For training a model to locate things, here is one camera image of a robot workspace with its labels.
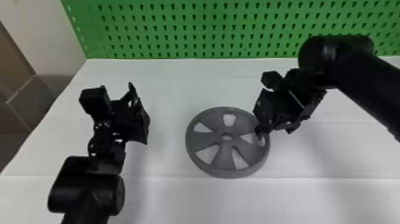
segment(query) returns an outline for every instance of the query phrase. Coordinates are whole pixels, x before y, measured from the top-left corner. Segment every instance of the wheel hole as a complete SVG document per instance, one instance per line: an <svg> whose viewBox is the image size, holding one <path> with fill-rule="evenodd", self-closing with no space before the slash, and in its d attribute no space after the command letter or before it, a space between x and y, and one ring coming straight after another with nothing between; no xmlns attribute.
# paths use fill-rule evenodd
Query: wheel hole
<svg viewBox="0 0 400 224"><path fill-rule="evenodd" d="M232 148L232 157L237 169L244 169L249 166L234 148Z"/></svg>
<svg viewBox="0 0 400 224"><path fill-rule="evenodd" d="M220 147L218 145L212 145L210 147L204 148L196 152L197 157L199 157L204 163L211 164L212 160L214 159L217 151Z"/></svg>
<svg viewBox="0 0 400 224"><path fill-rule="evenodd" d="M222 135L222 139L225 141L230 141L230 140L232 140L232 136L229 134L224 134L224 135Z"/></svg>
<svg viewBox="0 0 400 224"><path fill-rule="evenodd" d="M246 142L249 142L250 144L259 145L262 147L265 146L265 137L262 136L261 139L259 140L254 132L242 135L240 137Z"/></svg>
<svg viewBox="0 0 400 224"><path fill-rule="evenodd" d="M224 114L224 123L226 126L231 127L235 123L236 116L233 114Z"/></svg>
<svg viewBox="0 0 400 224"><path fill-rule="evenodd" d="M194 131L195 132L213 132L213 130L209 129L208 127L206 127L202 123L197 123L195 125Z"/></svg>

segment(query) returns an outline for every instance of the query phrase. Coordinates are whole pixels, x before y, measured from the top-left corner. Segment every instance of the black cylinder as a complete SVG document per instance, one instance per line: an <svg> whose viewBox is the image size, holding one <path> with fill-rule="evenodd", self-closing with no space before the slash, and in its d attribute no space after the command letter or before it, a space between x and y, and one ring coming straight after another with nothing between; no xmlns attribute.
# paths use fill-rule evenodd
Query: black cylinder
<svg viewBox="0 0 400 224"><path fill-rule="evenodd" d="M119 214L124 204L124 182L115 175L61 175L50 191L48 208L51 212L66 213L83 193L96 195L109 216Z"/></svg>
<svg viewBox="0 0 400 224"><path fill-rule="evenodd" d="M400 141L400 69L358 51L338 58L325 74Z"/></svg>
<svg viewBox="0 0 400 224"><path fill-rule="evenodd" d="M61 224L107 224L109 217L96 196L90 191L83 191L65 213Z"/></svg>

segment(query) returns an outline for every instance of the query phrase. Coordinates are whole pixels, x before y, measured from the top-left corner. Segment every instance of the wheel spoke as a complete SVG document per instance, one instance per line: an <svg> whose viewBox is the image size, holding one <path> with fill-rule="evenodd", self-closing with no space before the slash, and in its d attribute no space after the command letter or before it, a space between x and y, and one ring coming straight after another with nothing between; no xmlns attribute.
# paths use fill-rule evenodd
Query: wheel spoke
<svg viewBox="0 0 400 224"><path fill-rule="evenodd" d="M218 135L215 132L196 132L190 134L191 149L198 152L218 142Z"/></svg>
<svg viewBox="0 0 400 224"><path fill-rule="evenodd" d="M263 157L265 149L259 145L251 144L241 137L232 140L233 148L239 155L251 166L257 163Z"/></svg>
<svg viewBox="0 0 400 224"><path fill-rule="evenodd" d="M211 165L223 169L235 170L235 162L233 161L232 148L227 144L222 144L217 151Z"/></svg>
<svg viewBox="0 0 400 224"><path fill-rule="evenodd" d="M208 113L200 122L213 131L219 130L224 124L224 114L222 112Z"/></svg>

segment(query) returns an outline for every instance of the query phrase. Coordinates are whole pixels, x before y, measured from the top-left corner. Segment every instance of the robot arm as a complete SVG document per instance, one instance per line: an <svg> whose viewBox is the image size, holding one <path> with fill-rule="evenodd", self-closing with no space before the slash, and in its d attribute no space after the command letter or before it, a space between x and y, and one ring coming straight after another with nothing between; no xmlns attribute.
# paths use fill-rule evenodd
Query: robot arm
<svg viewBox="0 0 400 224"><path fill-rule="evenodd" d="M366 36L316 36L301 47L298 69L285 77L262 74L263 89L254 107L256 133L292 133L310 118L326 89L338 88L385 125L400 141L400 70L373 55Z"/></svg>
<svg viewBox="0 0 400 224"><path fill-rule="evenodd" d="M48 198L51 212L65 213L62 224L107 224L125 199L122 171L128 141L147 144L150 118L135 88L110 100L104 86L84 89L79 102L94 121L87 157L68 157Z"/></svg>

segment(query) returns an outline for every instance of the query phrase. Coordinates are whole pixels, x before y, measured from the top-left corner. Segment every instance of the wheel rim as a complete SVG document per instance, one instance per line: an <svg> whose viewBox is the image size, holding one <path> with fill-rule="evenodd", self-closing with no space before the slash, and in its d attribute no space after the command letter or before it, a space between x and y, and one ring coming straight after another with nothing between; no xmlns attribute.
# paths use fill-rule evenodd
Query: wheel rim
<svg viewBox="0 0 400 224"><path fill-rule="evenodd" d="M231 126L224 122L224 115L235 116ZM197 124L207 127L210 132L195 130ZM270 150L269 136L264 134L264 145L248 142L243 136L254 133L258 122L247 111L233 107L214 107L195 116L186 130L186 149L192 161L205 173L218 178L241 178L256 172L266 161ZM210 163L206 163L198 152L218 145L218 150ZM245 168L237 168L234 153L246 163Z"/></svg>

